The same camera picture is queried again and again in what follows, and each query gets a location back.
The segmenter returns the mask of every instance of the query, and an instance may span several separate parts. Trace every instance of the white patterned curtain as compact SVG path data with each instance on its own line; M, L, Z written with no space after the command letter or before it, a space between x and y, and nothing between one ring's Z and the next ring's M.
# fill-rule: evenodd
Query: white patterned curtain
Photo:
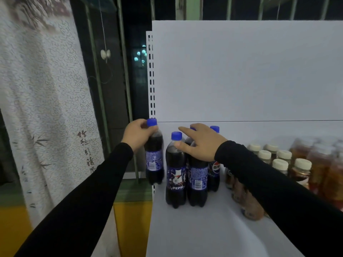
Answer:
M69 0L0 1L0 108L36 227L104 156ZM92 256L120 256L113 210Z

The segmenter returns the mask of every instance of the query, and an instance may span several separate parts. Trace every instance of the person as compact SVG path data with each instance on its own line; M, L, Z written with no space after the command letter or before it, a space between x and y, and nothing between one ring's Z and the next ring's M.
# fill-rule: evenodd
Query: person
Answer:
M133 153L157 126L146 120L131 122L122 142L108 159L70 192L36 227L20 247L18 256L91 256ZM195 130L179 127L197 146L175 142L175 147L204 161L229 168L262 205L271 219L305 256L339 253L343 213L321 201L303 186L261 161L245 146L229 141L204 124Z

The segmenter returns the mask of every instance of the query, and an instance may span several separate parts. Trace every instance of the hand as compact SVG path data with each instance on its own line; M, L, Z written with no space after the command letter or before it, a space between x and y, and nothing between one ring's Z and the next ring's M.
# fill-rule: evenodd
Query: hand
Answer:
M157 130L157 125L148 128L145 119L137 119L126 126L121 142L127 143L135 153Z
M227 139L207 125L195 123L191 124L191 127L195 128L196 131L186 127L179 127L179 130L191 137L195 141L196 146L191 147L184 142L175 142L174 146L198 160L214 161L214 155L218 147L223 142L226 142Z

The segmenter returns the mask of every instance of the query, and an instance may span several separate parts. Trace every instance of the green windowsill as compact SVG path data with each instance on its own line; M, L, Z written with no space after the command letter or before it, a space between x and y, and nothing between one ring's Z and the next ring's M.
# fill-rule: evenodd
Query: green windowsill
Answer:
M6 183L0 186L0 207L24 206L23 192L19 185Z
M115 203L152 201L152 188L146 178L122 180Z

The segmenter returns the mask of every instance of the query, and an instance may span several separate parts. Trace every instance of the barcode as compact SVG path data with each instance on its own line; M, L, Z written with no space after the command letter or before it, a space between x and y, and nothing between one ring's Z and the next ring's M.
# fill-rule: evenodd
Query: barcode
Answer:
M202 190L202 180L195 180L194 181L194 189L195 190Z
M156 170L156 162L149 162L149 170Z

